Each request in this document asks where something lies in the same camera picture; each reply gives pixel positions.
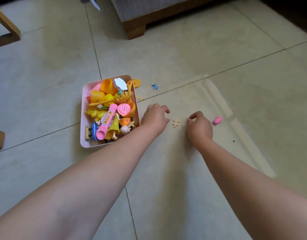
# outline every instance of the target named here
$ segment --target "hand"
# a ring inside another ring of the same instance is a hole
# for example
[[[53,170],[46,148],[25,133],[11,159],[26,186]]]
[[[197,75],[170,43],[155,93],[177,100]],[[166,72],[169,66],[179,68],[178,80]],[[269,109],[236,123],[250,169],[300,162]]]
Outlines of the hand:
[[[149,105],[142,117],[141,125],[147,125],[148,128],[151,128],[156,133],[156,136],[159,136],[170,121],[165,117],[165,113],[170,113],[167,105]]]
[[[194,147],[204,140],[212,140],[213,130],[210,121],[203,116],[201,111],[197,111],[187,119],[187,133]]]

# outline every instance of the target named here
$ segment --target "forearm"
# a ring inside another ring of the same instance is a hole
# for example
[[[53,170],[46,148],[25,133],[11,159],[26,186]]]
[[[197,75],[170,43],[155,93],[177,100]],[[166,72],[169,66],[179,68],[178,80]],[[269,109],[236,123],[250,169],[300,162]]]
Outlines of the forearm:
[[[210,139],[197,146],[224,196],[253,239],[307,239],[307,200]]]
[[[0,218],[0,239],[91,239],[155,137],[140,126],[58,174]]]

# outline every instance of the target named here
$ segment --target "pink perforated disc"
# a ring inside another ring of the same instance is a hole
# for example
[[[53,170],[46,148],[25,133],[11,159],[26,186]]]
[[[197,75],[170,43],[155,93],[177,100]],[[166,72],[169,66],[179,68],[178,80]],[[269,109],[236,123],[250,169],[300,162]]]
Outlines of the pink perforated disc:
[[[129,104],[120,104],[118,106],[118,113],[122,116],[126,116],[131,110],[131,107]]]

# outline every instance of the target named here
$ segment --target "sofa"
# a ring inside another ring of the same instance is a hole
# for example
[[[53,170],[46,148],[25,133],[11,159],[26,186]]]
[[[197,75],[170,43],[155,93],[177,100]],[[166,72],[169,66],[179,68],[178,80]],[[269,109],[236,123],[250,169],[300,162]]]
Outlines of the sofa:
[[[146,25],[213,0],[111,0],[128,39],[144,35]]]

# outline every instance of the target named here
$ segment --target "pink plastic bin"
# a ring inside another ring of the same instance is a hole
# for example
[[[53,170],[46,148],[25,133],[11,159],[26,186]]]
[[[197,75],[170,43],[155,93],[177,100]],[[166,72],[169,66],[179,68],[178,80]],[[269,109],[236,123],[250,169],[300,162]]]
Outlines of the pink plastic bin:
[[[121,79],[123,79],[125,82],[128,82],[129,80],[132,80],[132,77],[130,75],[121,75],[121,76],[115,76],[115,77],[111,77],[110,79],[112,81],[114,81],[115,78],[120,77]],[[95,142],[92,141],[86,141],[85,140],[85,129],[86,126],[89,126],[90,128],[92,127],[92,123],[94,122],[94,118],[92,118],[90,115],[86,114],[85,111],[89,108],[89,102],[86,98],[86,96],[88,95],[88,92],[97,84],[102,83],[104,80],[99,80],[99,81],[94,81],[91,83],[88,83],[86,85],[84,85],[83,89],[82,89],[82,103],[81,103],[81,124],[80,124],[80,144],[84,147],[84,148],[89,148],[89,147],[97,147],[97,146],[102,146],[102,145],[106,145],[106,144],[97,144]],[[135,114],[134,116],[131,118],[132,121],[135,122],[135,126],[139,126],[139,112],[138,112],[138,105],[137,105],[137,100],[135,97],[135,87],[132,84],[131,87],[131,99],[132,102],[135,103],[136,108],[135,108]]]

